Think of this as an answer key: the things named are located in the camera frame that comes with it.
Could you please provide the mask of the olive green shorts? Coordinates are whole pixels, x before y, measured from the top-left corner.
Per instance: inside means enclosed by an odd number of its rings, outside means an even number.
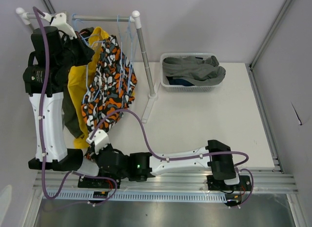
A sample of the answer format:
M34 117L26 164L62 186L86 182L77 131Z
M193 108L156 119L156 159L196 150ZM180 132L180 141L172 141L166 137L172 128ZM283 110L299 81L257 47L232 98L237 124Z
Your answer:
M68 81L64 85L63 112L64 124L75 139L84 135L85 124L81 113L81 103L87 91L87 67L73 66L68 74Z

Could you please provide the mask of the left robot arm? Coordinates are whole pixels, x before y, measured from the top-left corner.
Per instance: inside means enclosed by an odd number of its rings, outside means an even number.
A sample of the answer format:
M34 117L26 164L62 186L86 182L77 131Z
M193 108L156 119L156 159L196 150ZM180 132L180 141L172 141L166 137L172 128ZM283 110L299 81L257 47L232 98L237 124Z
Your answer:
M89 183L100 188L106 176L98 165L87 160L81 149L66 147L61 113L71 67L88 64L95 52L80 37L71 38L54 26L35 29L31 41L35 50L29 55L23 80L34 113L37 147L28 166L33 170L75 171L88 175Z

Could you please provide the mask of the blue hanger of grey shorts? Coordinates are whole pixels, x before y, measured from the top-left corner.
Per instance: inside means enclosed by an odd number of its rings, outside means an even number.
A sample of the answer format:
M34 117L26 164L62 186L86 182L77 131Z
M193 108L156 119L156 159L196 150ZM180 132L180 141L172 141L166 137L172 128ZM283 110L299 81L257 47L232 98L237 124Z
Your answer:
M121 49L121 58L120 58L120 82L121 82L121 87L119 87L119 91L122 92L121 95L121 103L122 107L121 108L128 108L129 102L131 101L130 98L133 96L133 84L132 84L132 79L130 82L130 91L127 93L127 74L129 71L129 68L125 64L127 62L127 57L129 56L129 46L130 46L130 41L126 41L127 34L126 31L127 29L122 32L120 28L120 16L117 16L117 28L118 28L118 34L120 38L120 49Z

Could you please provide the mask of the grey shorts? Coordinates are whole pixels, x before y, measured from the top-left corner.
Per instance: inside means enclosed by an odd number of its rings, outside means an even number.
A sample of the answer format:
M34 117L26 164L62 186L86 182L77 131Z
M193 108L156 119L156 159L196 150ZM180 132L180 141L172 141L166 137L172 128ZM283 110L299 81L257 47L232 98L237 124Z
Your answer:
M226 76L226 70L219 65L216 56L207 59L194 56L167 57L162 61L162 69L165 77L184 79L194 86L218 85Z

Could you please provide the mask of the navy blue shorts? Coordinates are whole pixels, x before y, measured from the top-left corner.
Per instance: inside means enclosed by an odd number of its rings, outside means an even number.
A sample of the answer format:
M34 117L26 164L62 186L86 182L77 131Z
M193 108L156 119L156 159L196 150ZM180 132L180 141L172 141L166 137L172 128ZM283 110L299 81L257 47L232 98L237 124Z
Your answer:
M173 77L166 77L166 79L168 80L169 85L193 86L192 83L184 79L174 79Z

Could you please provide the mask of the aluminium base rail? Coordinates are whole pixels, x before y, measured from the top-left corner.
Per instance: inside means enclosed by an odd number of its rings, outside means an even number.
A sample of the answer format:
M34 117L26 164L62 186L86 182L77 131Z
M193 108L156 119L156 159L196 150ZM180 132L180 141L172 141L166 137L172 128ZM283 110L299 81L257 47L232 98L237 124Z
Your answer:
M298 188L291 174L283 174L280 171L251 170L253 175L254 193L297 194ZM166 173L158 177L150 178L146 182L130 182L121 180L119 191L139 192L200 192L208 190L207 176L210 172L197 171L193 173ZM45 184L48 189L58 189L65 172L46 172ZM70 174L66 179L62 190L78 189L79 178ZM42 188L41 172L39 171L33 185L33 189Z

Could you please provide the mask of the blue hanger of patterned shorts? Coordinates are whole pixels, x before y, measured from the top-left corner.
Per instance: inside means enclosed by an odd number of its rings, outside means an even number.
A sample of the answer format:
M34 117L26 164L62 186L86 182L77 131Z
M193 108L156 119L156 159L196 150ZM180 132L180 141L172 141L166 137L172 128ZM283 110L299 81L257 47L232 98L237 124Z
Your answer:
M95 67L91 82L87 84L87 91L83 96L82 104L93 103L96 100L106 100L109 92L118 90L121 87L120 58L121 49L116 36L111 35L97 47Z

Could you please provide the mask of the white plastic basket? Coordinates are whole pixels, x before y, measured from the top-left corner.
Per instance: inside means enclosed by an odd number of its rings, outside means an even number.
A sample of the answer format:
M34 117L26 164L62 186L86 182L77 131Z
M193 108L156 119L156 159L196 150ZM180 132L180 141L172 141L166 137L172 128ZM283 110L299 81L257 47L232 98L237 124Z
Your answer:
M173 58L185 58L187 56L194 56L207 59L210 56L215 56L213 53L164 53L160 58L160 84L164 87L168 92L209 92L212 89L219 87L221 85L213 85L213 86L181 86L181 85L169 85L168 80L166 79L163 69L162 69L162 61L167 57Z

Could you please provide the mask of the yellow shorts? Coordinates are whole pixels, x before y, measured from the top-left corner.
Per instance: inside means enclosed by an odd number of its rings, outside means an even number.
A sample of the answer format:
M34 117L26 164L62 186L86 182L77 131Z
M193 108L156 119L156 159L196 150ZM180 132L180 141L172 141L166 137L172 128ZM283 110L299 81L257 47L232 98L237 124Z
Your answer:
M85 38L88 45L95 51L91 62L87 66L73 66L68 75L68 83L64 89L63 111L65 126L74 136L73 144L75 149L88 147L86 137L88 136L87 126L82 117L81 105L87 87L91 84L97 62L100 56L100 43L109 37L109 34L101 27L94 28L93 32L87 34L89 29L83 29L80 34Z

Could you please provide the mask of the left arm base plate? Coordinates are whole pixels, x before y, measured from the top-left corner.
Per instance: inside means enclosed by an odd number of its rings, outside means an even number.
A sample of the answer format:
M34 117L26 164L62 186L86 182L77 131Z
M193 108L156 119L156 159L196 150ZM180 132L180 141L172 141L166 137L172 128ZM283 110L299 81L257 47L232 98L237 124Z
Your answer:
M116 181L117 187L120 188L121 179L115 175L104 173L104 177L111 178ZM94 177L80 177L78 181L78 188L102 188L102 189L113 189L115 184L107 179L99 179Z

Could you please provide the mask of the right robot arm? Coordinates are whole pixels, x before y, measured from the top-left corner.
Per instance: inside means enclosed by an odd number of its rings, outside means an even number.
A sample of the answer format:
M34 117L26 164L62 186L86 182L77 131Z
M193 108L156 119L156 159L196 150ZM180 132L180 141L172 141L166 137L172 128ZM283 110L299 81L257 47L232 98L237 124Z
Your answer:
M164 173L211 170L215 180L232 190L239 186L240 177L230 152L230 147L218 140L208 140L207 146L192 151L156 156L150 152L125 155L108 144L98 154L91 153L91 158L101 172L135 182L145 182Z

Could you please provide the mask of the orange black patterned shorts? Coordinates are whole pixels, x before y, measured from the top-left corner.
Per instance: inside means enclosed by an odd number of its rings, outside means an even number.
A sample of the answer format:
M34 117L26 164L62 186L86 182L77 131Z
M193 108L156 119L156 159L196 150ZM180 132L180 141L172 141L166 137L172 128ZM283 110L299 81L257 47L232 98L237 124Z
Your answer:
M123 53L116 36L110 35L100 43L95 75L82 100L82 116L89 134L107 115L99 128L109 132L123 117L122 112L113 111L131 106L136 85L133 64Z

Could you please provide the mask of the metal clothes rack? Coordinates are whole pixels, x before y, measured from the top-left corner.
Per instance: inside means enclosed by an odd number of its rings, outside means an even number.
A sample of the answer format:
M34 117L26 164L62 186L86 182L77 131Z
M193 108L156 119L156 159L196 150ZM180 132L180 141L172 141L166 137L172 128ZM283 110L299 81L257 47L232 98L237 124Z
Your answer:
M153 75L151 73L151 68L150 64L148 61L148 56L147 56L147 51L145 47L145 42L143 38L143 32L142 32L142 24L140 21L140 13L135 10L131 13L131 20L132 23L135 25L136 28L136 33L137 33L137 39L140 45L140 50L143 58L143 63L144 63L144 68L145 68L145 73L147 77L147 82L148 82L148 87L150 93L148 94L148 101L145 106L143 115L141 117L141 121L145 124L148 122L148 119L151 115L154 103L158 99L158 89L160 85L160 79L153 78ZM44 12L40 14L40 19L43 19L44 17ZM99 16L81 16L81 15L76 15L74 17L75 19L82 19L82 21L109 21L109 22L117 22L117 17L99 17ZM120 17L120 22L127 22L128 17Z

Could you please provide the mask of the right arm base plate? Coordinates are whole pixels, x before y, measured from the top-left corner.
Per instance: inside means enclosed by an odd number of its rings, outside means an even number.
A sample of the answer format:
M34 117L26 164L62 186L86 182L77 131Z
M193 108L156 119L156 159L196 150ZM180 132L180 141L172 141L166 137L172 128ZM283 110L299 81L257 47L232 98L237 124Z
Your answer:
M239 175L239 183L234 185L227 185L222 180L216 180L213 175L207 176L208 190L221 191L226 193L237 191L251 191L252 182L248 175Z

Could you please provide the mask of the blue hanger of yellow shorts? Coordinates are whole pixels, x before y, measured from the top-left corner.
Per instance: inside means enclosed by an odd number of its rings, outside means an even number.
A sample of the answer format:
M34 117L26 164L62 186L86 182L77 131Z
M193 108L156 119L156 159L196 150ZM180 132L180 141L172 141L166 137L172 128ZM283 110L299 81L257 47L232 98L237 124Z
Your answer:
M72 25L74 27L74 30L79 32L82 29L78 29L77 23L83 23L82 19L75 19L74 17L76 16L76 14L72 14ZM102 44L102 42L109 38L109 34L102 29L101 27L85 27L83 29L88 29L90 31L90 34L86 37L86 36L81 36L82 40L85 42L85 44L87 46L89 46L90 48L96 50L98 46L100 46Z

